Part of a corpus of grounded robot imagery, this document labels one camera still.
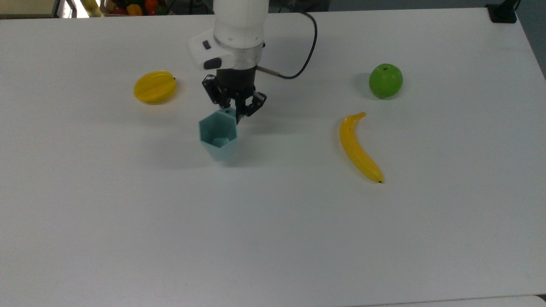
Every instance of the table surface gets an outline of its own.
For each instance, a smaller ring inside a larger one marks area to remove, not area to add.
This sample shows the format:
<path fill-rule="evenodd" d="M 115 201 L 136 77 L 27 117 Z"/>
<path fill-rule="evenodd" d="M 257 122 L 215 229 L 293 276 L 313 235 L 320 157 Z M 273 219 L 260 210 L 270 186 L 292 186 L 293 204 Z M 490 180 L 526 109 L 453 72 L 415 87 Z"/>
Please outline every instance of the table surface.
<path fill-rule="evenodd" d="M 546 82 L 485 9 L 316 13 L 295 80 L 214 162 L 186 42 L 213 16 L 0 20 L 0 302 L 341 307 L 546 292 Z M 295 73 L 310 21 L 272 14 L 261 64 Z M 374 98 L 393 63 L 404 85 Z M 132 96 L 166 69 L 165 105 Z M 341 149 L 359 142 L 384 184 Z"/>
<path fill-rule="evenodd" d="M 54 17 L 59 0 L 2 0 L 1 17 L 44 18 Z"/>
<path fill-rule="evenodd" d="M 397 307 L 545 307 L 546 302 L 536 296 L 448 300 L 442 302 L 409 303 Z"/>

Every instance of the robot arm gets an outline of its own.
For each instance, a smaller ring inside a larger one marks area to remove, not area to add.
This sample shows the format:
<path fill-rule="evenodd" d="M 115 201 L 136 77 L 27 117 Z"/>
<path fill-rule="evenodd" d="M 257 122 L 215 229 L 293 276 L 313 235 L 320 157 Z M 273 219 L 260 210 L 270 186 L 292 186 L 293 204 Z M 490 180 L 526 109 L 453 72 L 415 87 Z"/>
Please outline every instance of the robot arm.
<path fill-rule="evenodd" d="M 269 0 L 214 0 L 216 22 L 189 41 L 198 68 L 245 70 L 258 65 Z"/>
<path fill-rule="evenodd" d="M 188 46 L 198 68 L 216 69 L 216 75 L 203 80 L 210 99 L 222 109 L 234 100 L 239 123 L 267 99 L 256 92 L 254 77 L 262 55 L 269 0 L 214 0 L 213 6 L 214 29 L 192 38 Z"/>

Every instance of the yellow banana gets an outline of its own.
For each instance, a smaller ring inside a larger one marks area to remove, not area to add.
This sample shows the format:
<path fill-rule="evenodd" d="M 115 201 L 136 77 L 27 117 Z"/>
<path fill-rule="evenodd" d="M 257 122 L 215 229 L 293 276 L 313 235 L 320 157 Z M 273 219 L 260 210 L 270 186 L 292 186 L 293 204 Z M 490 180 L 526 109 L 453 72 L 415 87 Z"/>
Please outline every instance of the yellow banana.
<path fill-rule="evenodd" d="M 366 113 L 358 113 L 345 117 L 340 127 L 340 140 L 347 156 L 353 161 L 354 165 L 369 179 L 382 183 L 383 174 L 375 162 L 366 154 L 358 144 L 354 135 L 354 128 L 357 122 L 366 116 Z"/>

